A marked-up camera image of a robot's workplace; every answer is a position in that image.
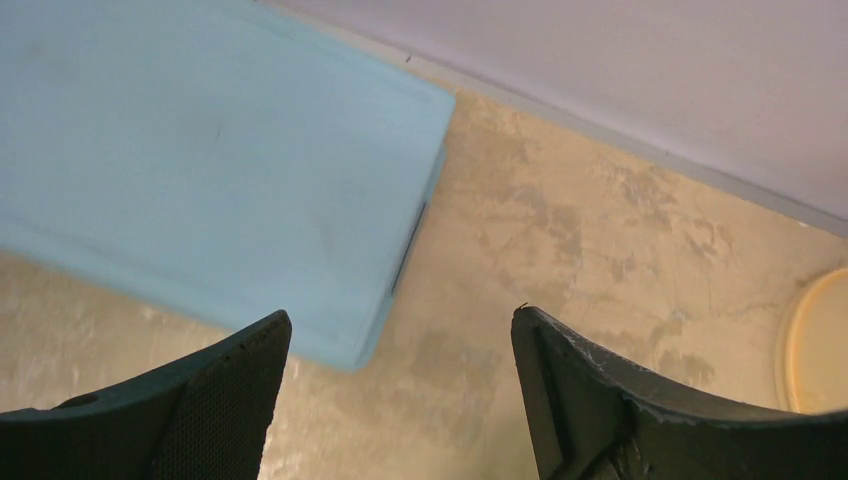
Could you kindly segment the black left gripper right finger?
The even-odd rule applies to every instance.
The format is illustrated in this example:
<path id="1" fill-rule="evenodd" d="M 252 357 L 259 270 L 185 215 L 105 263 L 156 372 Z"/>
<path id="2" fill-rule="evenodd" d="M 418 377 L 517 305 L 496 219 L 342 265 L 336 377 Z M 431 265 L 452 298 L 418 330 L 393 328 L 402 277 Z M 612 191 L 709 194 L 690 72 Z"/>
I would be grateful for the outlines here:
<path id="1" fill-rule="evenodd" d="M 803 415 L 678 383 L 522 306 L 511 342 L 543 479 L 843 479 L 847 414 Z"/>

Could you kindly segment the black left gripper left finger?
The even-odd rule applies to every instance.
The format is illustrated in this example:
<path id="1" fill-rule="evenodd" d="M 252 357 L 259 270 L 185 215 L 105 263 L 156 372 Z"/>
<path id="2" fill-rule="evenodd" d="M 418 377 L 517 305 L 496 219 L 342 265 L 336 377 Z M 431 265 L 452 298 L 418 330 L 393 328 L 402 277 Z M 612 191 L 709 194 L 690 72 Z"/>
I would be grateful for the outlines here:
<path id="1" fill-rule="evenodd" d="M 276 311 L 52 409 L 1 415 L 4 479 L 255 479 L 292 334 Z"/>

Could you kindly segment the cream printed bucket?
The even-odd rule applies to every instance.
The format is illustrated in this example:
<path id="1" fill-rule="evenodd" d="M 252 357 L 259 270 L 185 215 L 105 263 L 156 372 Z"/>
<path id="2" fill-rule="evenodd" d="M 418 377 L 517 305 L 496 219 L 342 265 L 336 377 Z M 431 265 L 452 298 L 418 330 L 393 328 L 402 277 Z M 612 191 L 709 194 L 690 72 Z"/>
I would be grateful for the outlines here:
<path id="1" fill-rule="evenodd" d="M 822 414 L 847 408 L 847 270 L 804 287 L 778 332 L 775 383 L 780 408 Z"/>

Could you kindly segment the light blue perforated basket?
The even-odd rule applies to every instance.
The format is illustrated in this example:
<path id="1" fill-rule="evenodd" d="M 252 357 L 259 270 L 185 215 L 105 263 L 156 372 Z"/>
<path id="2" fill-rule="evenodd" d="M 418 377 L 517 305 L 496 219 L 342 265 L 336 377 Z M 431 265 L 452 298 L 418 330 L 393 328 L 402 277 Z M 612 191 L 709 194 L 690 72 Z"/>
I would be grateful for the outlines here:
<path id="1" fill-rule="evenodd" d="M 1 247 L 356 370 L 455 103 L 255 1 L 5 1 Z"/>

